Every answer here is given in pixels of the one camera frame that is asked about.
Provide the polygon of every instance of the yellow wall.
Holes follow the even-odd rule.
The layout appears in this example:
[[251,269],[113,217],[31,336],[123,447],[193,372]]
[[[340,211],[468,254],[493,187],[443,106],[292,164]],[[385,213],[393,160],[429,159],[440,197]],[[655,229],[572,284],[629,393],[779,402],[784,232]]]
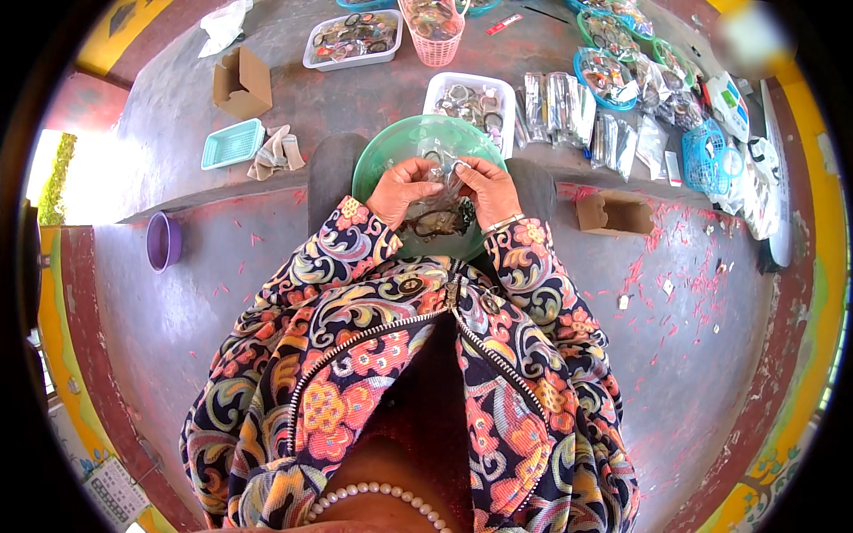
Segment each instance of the yellow wall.
[[[709,0],[723,11],[742,0]],[[803,143],[809,171],[812,201],[815,210],[815,279],[809,324],[803,347],[810,351],[808,363],[799,382],[792,383],[791,394],[780,416],[781,427],[775,427],[758,458],[746,476],[762,479],[762,485],[771,485],[784,473],[790,450],[797,450],[800,438],[811,433],[809,419],[817,409],[827,386],[827,371],[838,349],[838,336],[844,317],[844,293],[847,282],[847,224],[844,216],[844,199],[836,175],[827,173],[823,154],[817,144],[817,135],[827,132],[815,98],[795,65],[777,76],[791,106],[794,121]],[[803,179],[793,176],[792,179]],[[773,461],[781,464],[778,474],[769,474]],[[699,531],[726,531],[734,529],[746,517],[753,489],[737,484],[723,504],[711,515]]]
[[113,3],[86,39],[77,55],[77,64],[96,74],[106,75],[133,39],[171,3],[171,0],[147,1],[117,0]]
[[[102,461],[104,452],[115,454],[107,432],[98,419],[95,407],[83,382],[77,356],[71,344],[65,299],[62,295],[60,230],[43,228],[42,254],[50,255],[50,268],[42,271],[42,294],[38,306],[38,327],[56,394],[65,404],[68,416],[80,441],[94,463]],[[149,506],[137,519],[148,533],[175,533],[169,522],[154,506]]]

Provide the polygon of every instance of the skin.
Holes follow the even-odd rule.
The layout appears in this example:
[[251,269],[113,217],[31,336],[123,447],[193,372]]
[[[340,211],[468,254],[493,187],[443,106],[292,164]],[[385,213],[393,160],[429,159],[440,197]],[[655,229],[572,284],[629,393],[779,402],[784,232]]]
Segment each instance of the skin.
[[[460,158],[472,168],[456,166],[456,175],[465,183],[460,196],[468,196],[477,212],[481,228],[521,213],[513,179],[501,168],[480,158]],[[397,230],[413,201],[438,194],[440,183],[422,181],[436,166],[428,159],[412,158],[386,171],[367,208],[391,229]],[[329,480],[329,491],[348,484],[388,483],[409,490],[437,511],[455,533],[470,529],[458,523],[442,497],[412,467],[405,451],[391,439],[375,437],[344,458]],[[269,528],[238,528],[235,531],[272,531]],[[437,533],[432,523],[405,501],[381,493],[365,493],[334,503],[314,524],[294,528],[294,533]]]

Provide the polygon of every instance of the cloth rag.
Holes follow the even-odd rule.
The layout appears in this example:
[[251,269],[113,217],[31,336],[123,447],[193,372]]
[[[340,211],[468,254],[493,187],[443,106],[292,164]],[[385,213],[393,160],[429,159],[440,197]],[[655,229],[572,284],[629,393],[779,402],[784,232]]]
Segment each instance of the cloth rag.
[[248,176],[259,182],[272,176],[275,171],[295,171],[305,166],[302,154],[299,153],[299,142],[296,136],[290,132],[290,124],[267,128],[270,139],[264,143],[255,161],[249,167]]

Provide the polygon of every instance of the zipper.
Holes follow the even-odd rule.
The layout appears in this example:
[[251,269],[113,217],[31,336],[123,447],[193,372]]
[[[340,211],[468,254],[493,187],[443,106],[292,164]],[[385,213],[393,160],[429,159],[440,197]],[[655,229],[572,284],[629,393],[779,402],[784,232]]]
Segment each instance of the zipper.
[[335,357],[340,355],[341,352],[345,351],[347,348],[349,348],[356,342],[362,340],[369,340],[374,337],[380,337],[385,333],[393,333],[392,330],[405,329],[406,327],[409,327],[412,324],[431,320],[446,311],[447,308],[443,307],[439,310],[433,311],[432,313],[426,313],[425,315],[410,316],[409,318],[403,318],[402,320],[389,322],[381,326],[373,326],[369,329],[365,329],[358,335],[350,337],[342,345],[336,346],[334,350],[331,350],[329,353],[323,356],[320,361],[318,361],[313,367],[311,367],[311,370],[309,370],[307,374],[305,374],[304,376],[302,376],[301,379],[299,379],[299,382],[296,384],[296,388],[293,389],[293,398],[290,400],[290,415],[287,417],[287,454],[290,456],[295,455],[296,421],[299,417],[299,405],[301,405],[302,403],[302,395],[305,392],[305,386],[308,385],[308,383],[312,379],[314,379],[314,376],[316,376],[317,373],[319,373],[328,364],[330,364]]
[[[499,356],[494,350],[489,349],[485,343],[477,337],[471,328],[462,320],[461,316],[459,316],[459,311],[456,310],[456,302],[454,300],[454,305],[450,307],[450,312],[453,313],[453,316],[456,318],[456,323],[459,324],[460,329],[468,337],[468,340],[473,343],[473,346],[479,349],[481,356],[486,356],[484,359],[492,363],[492,367],[498,371],[498,373],[503,376],[503,378],[519,393],[522,397],[525,398],[525,403],[527,407],[531,408],[533,411],[539,414],[542,420],[545,419],[545,409],[542,407],[542,403],[539,402],[539,398],[533,394],[531,388],[527,386],[521,376],[512,367],[509,366],[509,363],[506,362],[503,357]],[[527,497],[524,501],[521,502],[521,505],[516,507],[515,512],[518,512],[519,509],[523,509],[527,502],[533,497],[533,493],[536,492],[537,487],[539,486],[539,482],[542,481],[542,475],[537,476],[536,481],[533,483],[533,486],[530,489],[530,492],[527,493]]]

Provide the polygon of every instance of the jacket button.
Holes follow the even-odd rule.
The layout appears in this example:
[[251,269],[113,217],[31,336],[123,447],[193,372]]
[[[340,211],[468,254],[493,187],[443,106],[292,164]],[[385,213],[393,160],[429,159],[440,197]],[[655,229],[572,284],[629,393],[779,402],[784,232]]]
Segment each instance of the jacket button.
[[497,315],[501,312],[501,308],[498,307],[497,302],[492,297],[491,293],[486,293],[480,297],[480,305],[482,305],[485,312],[490,315]]

